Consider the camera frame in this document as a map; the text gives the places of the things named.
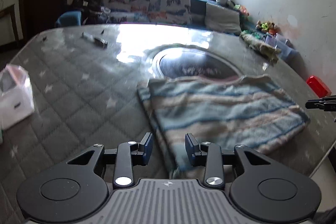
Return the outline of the blue striped knit garment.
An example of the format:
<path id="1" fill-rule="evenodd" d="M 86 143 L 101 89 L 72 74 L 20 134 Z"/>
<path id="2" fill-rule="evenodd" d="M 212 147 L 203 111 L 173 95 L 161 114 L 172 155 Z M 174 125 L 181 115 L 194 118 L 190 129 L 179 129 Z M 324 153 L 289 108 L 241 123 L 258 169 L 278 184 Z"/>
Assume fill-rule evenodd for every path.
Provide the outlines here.
<path id="1" fill-rule="evenodd" d="M 268 75 L 234 80 L 204 77 L 149 79 L 137 94 L 154 130 L 171 178 L 202 177 L 185 149 L 186 134 L 221 149 L 238 144 L 268 154 L 310 122 L 304 110 Z"/>

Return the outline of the red plastic stool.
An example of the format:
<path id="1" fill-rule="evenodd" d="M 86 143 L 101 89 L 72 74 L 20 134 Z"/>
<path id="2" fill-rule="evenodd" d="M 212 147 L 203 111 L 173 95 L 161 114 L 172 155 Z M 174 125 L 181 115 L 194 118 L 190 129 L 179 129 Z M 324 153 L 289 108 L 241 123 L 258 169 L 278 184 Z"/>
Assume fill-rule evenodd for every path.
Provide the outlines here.
<path id="1" fill-rule="evenodd" d="M 317 76 L 310 76 L 306 83 L 309 87 L 315 92 L 315 94 L 319 97 L 326 97 L 331 95 L 331 90 L 327 87 L 327 85 Z"/>

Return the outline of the clear plastic storage box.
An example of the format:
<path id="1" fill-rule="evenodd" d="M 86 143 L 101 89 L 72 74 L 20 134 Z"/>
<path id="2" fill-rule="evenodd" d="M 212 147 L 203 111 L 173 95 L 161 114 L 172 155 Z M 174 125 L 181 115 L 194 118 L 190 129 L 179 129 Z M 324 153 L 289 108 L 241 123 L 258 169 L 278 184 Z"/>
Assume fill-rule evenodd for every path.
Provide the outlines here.
<path id="1" fill-rule="evenodd" d="M 270 46 L 279 49 L 281 52 L 278 56 L 286 63 L 291 62 L 298 56 L 298 51 L 292 47 L 291 42 L 280 34 L 276 34 L 276 36 L 267 34 L 265 42 Z"/>

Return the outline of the rolled floral cloth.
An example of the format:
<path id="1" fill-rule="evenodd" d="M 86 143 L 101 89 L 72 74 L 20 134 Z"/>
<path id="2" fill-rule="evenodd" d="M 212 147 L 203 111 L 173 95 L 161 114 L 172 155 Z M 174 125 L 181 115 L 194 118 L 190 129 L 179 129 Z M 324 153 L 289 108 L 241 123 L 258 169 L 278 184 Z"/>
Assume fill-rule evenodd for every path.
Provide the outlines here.
<path id="1" fill-rule="evenodd" d="M 262 40 L 254 37 L 247 31 L 241 32 L 239 37 L 248 47 L 252 48 L 254 51 L 257 51 L 262 56 L 266 57 L 269 61 L 274 63 L 278 62 L 278 56 L 281 53 L 280 49 L 270 46 Z"/>

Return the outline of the grey star quilted table cover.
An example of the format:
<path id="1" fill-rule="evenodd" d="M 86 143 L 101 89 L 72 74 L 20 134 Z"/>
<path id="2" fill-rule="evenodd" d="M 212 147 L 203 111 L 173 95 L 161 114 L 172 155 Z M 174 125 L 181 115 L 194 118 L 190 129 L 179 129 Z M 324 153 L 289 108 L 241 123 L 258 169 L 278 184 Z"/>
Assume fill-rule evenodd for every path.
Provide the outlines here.
<path id="1" fill-rule="evenodd" d="M 309 124 L 268 154 L 243 144 L 222 149 L 225 188 L 205 187 L 203 166 L 202 177 L 171 178 L 137 84 L 171 79 L 155 76 L 151 64 L 173 47 L 214 53 L 240 77 L 268 75 Z M 240 37 L 149 24 L 57 28 L 9 64 L 28 72 L 35 111 L 1 130 L 1 223 L 335 223 L 335 209 L 318 211 L 321 190 L 311 178 L 335 145 L 335 111 L 307 109 L 318 98 L 305 81 Z M 118 145 L 147 132 L 148 165 L 133 167 L 134 186 L 114 188 Z"/>

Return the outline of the colourful plush toys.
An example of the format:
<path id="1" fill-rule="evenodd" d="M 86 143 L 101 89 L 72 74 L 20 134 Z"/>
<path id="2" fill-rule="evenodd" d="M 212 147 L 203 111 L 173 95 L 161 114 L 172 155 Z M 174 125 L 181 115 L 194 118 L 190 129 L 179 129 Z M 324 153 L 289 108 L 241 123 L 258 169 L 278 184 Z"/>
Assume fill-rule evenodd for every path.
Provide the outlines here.
<path id="1" fill-rule="evenodd" d="M 256 24 L 256 30 L 263 32 L 264 34 L 268 33 L 270 35 L 275 36 L 280 32 L 280 27 L 270 21 L 261 22 L 260 20 Z"/>

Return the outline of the round induction cooktop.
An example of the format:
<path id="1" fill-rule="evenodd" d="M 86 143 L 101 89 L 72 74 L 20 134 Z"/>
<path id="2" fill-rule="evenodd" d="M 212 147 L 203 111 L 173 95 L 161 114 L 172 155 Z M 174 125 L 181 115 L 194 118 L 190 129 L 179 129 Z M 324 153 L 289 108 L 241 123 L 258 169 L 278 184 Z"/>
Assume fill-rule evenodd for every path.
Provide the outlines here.
<path id="1" fill-rule="evenodd" d="M 201 48 L 166 48 L 153 57 L 151 67 L 155 76 L 171 79 L 201 76 L 224 80 L 242 75 L 231 62 Z"/>

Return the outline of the black pen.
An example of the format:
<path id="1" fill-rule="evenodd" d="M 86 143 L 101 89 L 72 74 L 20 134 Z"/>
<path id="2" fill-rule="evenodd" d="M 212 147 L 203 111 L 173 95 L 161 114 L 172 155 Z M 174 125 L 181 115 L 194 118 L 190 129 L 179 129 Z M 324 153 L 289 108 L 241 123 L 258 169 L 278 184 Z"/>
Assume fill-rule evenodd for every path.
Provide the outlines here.
<path id="1" fill-rule="evenodd" d="M 83 39 L 88 40 L 89 42 L 95 44 L 96 46 L 100 47 L 100 48 L 106 48 L 108 46 L 108 42 L 102 38 L 98 38 L 96 36 L 90 35 L 86 32 L 83 32 L 81 34 Z"/>

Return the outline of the grey plain pillow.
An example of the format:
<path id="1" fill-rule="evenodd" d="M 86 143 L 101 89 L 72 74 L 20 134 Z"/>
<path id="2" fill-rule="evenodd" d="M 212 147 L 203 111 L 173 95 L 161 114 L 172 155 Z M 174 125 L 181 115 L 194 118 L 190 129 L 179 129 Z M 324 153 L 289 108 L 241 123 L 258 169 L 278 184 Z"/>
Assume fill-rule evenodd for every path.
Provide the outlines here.
<path id="1" fill-rule="evenodd" d="M 212 31 L 239 36 L 242 32 L 237 11 L 206 3 L 205 26 Z"/>

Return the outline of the long butterfly cushion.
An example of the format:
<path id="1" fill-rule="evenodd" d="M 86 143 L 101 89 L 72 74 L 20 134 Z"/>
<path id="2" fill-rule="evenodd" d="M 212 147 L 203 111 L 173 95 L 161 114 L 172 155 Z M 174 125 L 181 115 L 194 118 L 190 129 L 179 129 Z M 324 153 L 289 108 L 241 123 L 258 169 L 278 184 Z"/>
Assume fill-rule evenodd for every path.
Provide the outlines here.
<path id="1" fill-rule="evenodd" d="M 150 0 L 102 0 L 103 6 L 110 9 L 109 21 L 114 24 L 148 23 L 147 11 Z"/>

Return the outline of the blue sofa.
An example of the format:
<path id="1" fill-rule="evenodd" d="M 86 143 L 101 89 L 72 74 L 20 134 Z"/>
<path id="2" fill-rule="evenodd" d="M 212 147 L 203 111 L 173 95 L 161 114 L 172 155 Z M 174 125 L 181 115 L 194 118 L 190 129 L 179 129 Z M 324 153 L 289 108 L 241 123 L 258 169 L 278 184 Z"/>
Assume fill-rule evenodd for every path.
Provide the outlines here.
<path id="1" fill-rule="evenodd" d="M 165 24 L 238 35 L 252 28 L 237 7 L 205 0 L 73 0 L 56 27 L 83 24 Z"/>

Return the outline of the large butterfly pillow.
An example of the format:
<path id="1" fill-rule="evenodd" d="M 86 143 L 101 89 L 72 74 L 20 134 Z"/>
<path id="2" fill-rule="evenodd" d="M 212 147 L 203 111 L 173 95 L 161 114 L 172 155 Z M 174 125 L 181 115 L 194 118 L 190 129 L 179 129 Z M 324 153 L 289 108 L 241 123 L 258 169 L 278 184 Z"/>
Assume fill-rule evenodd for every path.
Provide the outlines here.
<path id="1" fill-rule="evenodd" d="M 147 16 L 153 23 L 190 25 L 192 23 L 191 1 L 150 0 Z"/>

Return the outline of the black bag on sofa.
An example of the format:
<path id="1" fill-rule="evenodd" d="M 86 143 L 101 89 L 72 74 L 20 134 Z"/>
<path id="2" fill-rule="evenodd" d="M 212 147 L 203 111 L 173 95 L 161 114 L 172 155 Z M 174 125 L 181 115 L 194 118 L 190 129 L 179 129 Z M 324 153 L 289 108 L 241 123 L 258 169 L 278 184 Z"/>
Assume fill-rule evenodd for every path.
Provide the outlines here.
<path id="1" fill-rule="evenodd" d="M 109 15 L 104 11 L 102 0 L 73 0 L 72 10 L 80 11 L 81 25 L 106 24 Z"/>

